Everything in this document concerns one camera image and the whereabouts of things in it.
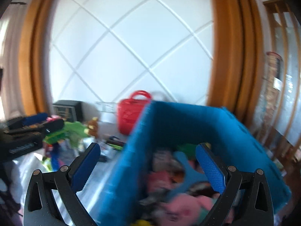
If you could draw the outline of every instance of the blue storage box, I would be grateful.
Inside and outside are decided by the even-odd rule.
[[[137,201],[145,195],[145,182],[157,147],[175,150],[184,143],[208,142],[226,165],[240,171],[261,168],[267,178],[274,213],[291,192],[276,165],[246,127],[226,109],[153,101],[145,107],[128,139],[115,171],[93,211],[102,226],[128,225],[136,217]]]

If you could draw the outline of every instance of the brown teddy bear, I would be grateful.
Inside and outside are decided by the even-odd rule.
[[[93,136],[96,139],[98,138],[98,118],[97,117],[93,117],[92,120],[88,121],[87,123],[87,127],[85,129],[85,134],[89,135],[89,136]]]

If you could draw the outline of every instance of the white curtain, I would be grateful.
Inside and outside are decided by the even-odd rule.
[[[5,29],[3,26],[6,27],[0,55],[0,66],[3,68],[1,100],[7,120],[24,114],[19,88],[18,54],[26,8],[24,4],[10,4],[1,18],[1,31]]]

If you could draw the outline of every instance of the black box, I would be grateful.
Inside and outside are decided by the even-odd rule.
[[[66,121],[83,121],[81,101],[59,100],[53,104],[53,108],[55,114],[66,119]]]

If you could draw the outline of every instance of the red bag handle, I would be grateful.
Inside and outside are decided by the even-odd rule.
[[[152,96],[150,93],[148,93],[147,91],[143,91],[143,90],[139,90],[139,91],[135,91],[133,92],[131,95],[130,95],[130,100],[134,100],[134,97],[135,96],[138,96],[138,95],[142,95],[142,96],[145,96],[147,97],[149,100],[152,100]]]

